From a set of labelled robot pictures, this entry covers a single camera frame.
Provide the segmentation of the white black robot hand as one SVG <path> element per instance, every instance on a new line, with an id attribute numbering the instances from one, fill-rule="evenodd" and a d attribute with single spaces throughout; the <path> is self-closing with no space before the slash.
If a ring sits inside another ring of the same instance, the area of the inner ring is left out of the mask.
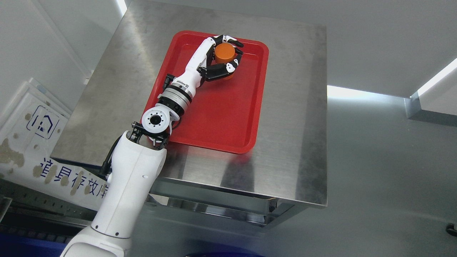
<path id="1" fill-rule="evenodd" d="M 215 63 L 215 49 L 217 46 L 228 43 L 235 51 L 235 57 L 225 63 Z M 229 35 L 210 36 L 202 41 L 188 61 L 184 73 L 173 78 L 171 84 L 185 91 L 193 98 L 196 88 L 205 81 L 213 81 L 228 77 L 235 73 L 240 65 L 244 44 Z"/>

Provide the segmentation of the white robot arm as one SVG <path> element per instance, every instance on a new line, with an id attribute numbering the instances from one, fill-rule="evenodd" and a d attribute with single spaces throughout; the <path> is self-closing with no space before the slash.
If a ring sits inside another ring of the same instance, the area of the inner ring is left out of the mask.
<path id="1" fill-rule="evenodd" d="M 105 167 L 108 192 L 92 223 L 74 236 L 62 257 L 125 257 L 132 247 L 132 233 L 147 195 L 161 172 L 173 122 L 188 109 L 201 76 L 188 72 L 165 79 L 158 102 L 147 109 L 110 149 Z"/>

